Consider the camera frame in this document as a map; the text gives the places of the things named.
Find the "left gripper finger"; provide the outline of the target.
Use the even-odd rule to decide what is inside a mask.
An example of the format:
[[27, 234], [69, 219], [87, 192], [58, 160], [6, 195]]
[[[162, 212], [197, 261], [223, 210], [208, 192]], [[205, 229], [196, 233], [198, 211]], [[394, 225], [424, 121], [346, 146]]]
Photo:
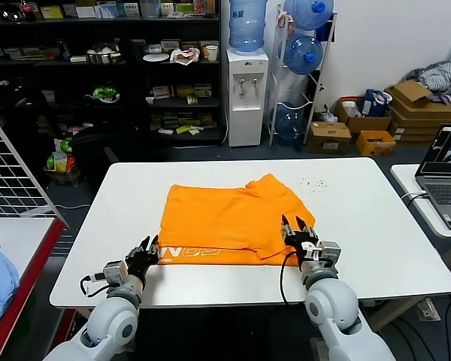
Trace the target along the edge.
[[150, 236], [148, 235], [137, 247], [131, 249], [128, 253], [126, 259], [132, 260], [136, 253], [143, 253], [147, 250], [147, 246], [149, 244]]
[[150, 242], [150, 247], [148, 250], [149, 263], [158, 263], [160, 260], [159, 252], [159, 236], [155, 235], [153, 240]]

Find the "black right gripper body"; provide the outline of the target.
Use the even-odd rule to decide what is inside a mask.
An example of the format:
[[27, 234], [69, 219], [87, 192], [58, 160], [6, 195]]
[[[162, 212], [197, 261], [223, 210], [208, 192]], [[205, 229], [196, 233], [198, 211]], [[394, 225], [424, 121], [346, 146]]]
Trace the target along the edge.
[[319, 249], [317, 247], [319, 239], [309, 235], [287, 235], [285, 244], [294, 248], [298, 263], [312, 260], [313, 253]]

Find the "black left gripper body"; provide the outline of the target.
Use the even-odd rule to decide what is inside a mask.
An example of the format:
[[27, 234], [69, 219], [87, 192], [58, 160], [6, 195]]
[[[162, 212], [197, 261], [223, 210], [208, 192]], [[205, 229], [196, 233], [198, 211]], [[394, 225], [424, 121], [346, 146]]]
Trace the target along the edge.
[[126, 257], [128, 274], [137, 278], [145, 278], [148, 268], [156, 263], [157, 252], [154, 250], [132, 250]]

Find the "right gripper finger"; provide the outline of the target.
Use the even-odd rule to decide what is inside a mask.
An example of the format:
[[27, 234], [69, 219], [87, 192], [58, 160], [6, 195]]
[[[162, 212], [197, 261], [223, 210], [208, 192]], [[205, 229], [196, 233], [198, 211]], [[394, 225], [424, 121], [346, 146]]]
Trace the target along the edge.
[[300, 217], [295, 217], [299, 230], [295, 232], [299, 241], [317, 241], [318, 236], [312, 227], [308, 226]]
[[281, 215], [281, 234], [284, 241], [291, 241], [294, 236], [294, 230], [284, 214]]

